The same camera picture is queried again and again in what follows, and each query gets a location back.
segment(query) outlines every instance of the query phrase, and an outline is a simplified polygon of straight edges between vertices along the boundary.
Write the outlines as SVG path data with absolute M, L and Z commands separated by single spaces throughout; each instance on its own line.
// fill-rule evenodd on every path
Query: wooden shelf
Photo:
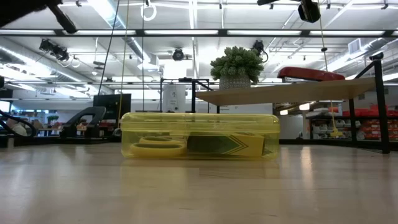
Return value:
M 286 103 L 317 100 L 347 100 L 376 87 L 374 78 L 308 82 L 248 89 L 196 93 L 197 98 L 217 106 Z

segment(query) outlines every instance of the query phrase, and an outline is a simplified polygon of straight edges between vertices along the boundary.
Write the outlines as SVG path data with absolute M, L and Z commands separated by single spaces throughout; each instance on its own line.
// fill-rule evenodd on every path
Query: hanging rope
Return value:
M 115 25 L 116 25 L 116 19 L 118 19 L 119 4 L 120 4 L 120 0 L 118 0 L 118 6 L 116 7 L 116 13 L 115 13 L 114 19 L 113 19 L 113 26 L 112 26 L 111 39 L 109 40 L 108 50 L 106 51 L 104 69 L 103 69 L 103 71 L 102 71 L 101 82 L 99 83 L 99 88 L 98 88 L 98 96 L 99 96 L 100 93 L 101 93 L 102 82 L 103 82 L 104 76 L 105 76 L 106 62 L 108 61 L 109 51 L 111 50 L 111 45 L 112 45 L 112 40 L 113 40 L 113 32 L 114 32 L 114 28 L 115 28 Z
M 129 12 L 130 12 L 130 8 L 127 7 L 127 18 L 126 18 L 126 33 L 124 35 L 124 38 L 127 38 L 127 29 L 129 27 Z M 126 47 L 127 47 L 127 41 L 124 42 L 124 51 L 123 51 L 123 66 L 122 66 L 122 85 L 121 85 L 121 89 L 120 89 L 120 101 L 119 101 L 119 115 L 118 115 L 118 120 L 119 120 L 119 124 L 120 124 L 120 115 L 122 112 L 122 98 L 123 98 L 123 81 L 124 81 L 124 64 L 126 63 Z
M 319 11 L 321 10 L 320 9 L 320 3 L 319 3 L 319 0 L 317 0 L 318 1 L 318 8 L 319 8 Z M 325 59 L 325 68 L 326 68 L 326 71 L 327 72 L 329 72 L 328 71 L 328 60 L 327 60 L 327 58 L 326 58 L 326 51 L 328 50 L 326 47 L 325 47 L 325 40 L 324 40 L 324 38 L 323 38 L 323 27 L 322 27 L 322 16 L 319 18 L 319 24 L 320 24 L 320 28 L 321 28 L 321 40 L 322 40 L 322 49 L 321 49 L 321 51 L 323 52 L 323 58 Z M 333 123 L 333 132 L 330 134 L 331 136 L 341 136 L 341 135 L 343 135 L 343 133 L 342 132 L 339 132 L 338 130 L 337 130 L 337 128 L 336 128 L 336 123 L 335 123 L 335 111 L 334 111 L 334 109 L 333 109 L 333 102 L 330 100 L 330 107 L 331 107 L 331 120 L 332 120 L 332 123 Z

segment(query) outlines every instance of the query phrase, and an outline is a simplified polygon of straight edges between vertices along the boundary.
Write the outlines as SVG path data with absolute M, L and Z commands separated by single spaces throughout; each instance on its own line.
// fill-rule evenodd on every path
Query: green succulent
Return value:
M 247 75 L 256 84 L 259 82 L 259 75 L 263 71 L 262 58 L 257 56 L 256 50 L 246 50 L 243 47 L 227 47 L 224 50 L 225 56 L 211 61 L 211 76 L 218 80 L 223 76 L 237 77 Z

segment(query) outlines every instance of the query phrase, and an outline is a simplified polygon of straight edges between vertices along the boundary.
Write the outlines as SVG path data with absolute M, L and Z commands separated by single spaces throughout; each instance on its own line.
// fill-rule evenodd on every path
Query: white ring hook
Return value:
M 147 8 L 152 8 L 152 10 L 154 11 L 150 17 L 146 17 L 144 15 L 144 9 L 147 9 Z M 157 14 L 156 6 L 154 6 L 154 5 L 150 5 L 150 6 L 143 5 L 143 6 L 141 6 L 141 17 L 145 21 L 151 21 L 151 20 L 155 19 L 156 14 Z

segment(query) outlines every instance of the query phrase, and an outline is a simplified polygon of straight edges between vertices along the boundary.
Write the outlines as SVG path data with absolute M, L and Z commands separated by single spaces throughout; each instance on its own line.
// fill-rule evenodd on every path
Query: potted plant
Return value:
M 48 116 L 47 117 L 47 121 L 48 121 L 47 124 L 50 126 L 51 125 L 51 121 L 56 121 L 56 120 L 58 120 L 58 118 L 59 118 L 59 116 L 57 116 L 57 115 Z
M 225 56 L 211 61 L 211 76 L 220 79 L 220 90 L 231 88 L 250 88 L 251 82 L 257 84 L 263 71 L 262 58 L 256 50 L 246 50 L 243 47 L 227 47 Z

